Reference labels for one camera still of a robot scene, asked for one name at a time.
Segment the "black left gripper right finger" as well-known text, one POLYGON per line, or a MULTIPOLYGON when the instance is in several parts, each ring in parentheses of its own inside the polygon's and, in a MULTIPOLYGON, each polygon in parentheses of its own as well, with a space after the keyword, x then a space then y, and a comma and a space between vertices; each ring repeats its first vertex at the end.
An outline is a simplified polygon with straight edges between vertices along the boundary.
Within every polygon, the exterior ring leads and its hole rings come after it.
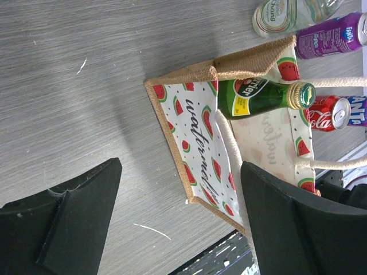
POLYGON ((241 184, 261 274, 365 274, 366 210, 244 162, 241 184))

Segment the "clear glass Chang bottle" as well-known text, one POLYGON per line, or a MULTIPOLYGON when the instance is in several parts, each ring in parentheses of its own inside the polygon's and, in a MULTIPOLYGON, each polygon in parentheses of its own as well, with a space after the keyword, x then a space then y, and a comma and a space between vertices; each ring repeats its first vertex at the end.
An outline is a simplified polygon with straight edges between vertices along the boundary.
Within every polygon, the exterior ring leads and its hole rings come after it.
POLYGON ((267 0, 254 11, 252 24, 264 38, 293 33, 329 19, 342 4, 339 0, 267 0))

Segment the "burlap watermelon canvas bag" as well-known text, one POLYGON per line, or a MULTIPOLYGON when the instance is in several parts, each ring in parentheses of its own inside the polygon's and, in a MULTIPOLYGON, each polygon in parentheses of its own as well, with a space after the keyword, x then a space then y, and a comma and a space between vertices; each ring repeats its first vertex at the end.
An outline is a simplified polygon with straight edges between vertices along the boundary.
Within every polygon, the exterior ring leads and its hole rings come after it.
POLYGON ((366 158, 317 161, 308 111, 278 109, 229 121, 218 107, 218 84, 263 77, 282 84, 299 79, 280 70, 296 62, 295 36, 151 78, 144 85, 166 137, 190 203, 200 203, 249 237, 243 162, 315 195, 315 170, 347 170, 366 158))

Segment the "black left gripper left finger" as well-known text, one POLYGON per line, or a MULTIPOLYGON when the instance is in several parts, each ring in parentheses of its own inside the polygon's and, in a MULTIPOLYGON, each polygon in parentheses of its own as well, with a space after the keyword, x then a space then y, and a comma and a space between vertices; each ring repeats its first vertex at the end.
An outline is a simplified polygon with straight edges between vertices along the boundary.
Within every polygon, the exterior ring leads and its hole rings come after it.
POLYGON ((112 158, 1 207, 1 274, 97 274, 121 174, 112 158))

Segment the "green Perrier glass bottle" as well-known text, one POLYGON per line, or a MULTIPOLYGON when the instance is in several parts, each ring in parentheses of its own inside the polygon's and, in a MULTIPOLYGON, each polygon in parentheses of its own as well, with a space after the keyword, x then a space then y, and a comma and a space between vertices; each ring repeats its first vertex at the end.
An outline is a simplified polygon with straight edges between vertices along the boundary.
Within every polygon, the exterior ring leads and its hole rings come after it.
POLYGON ((281 84, 253 77, 220 81, 217 105, 228 120, 240 120, 281 108, 308 109, 315 98, 315 87, 308 82, 281 84))

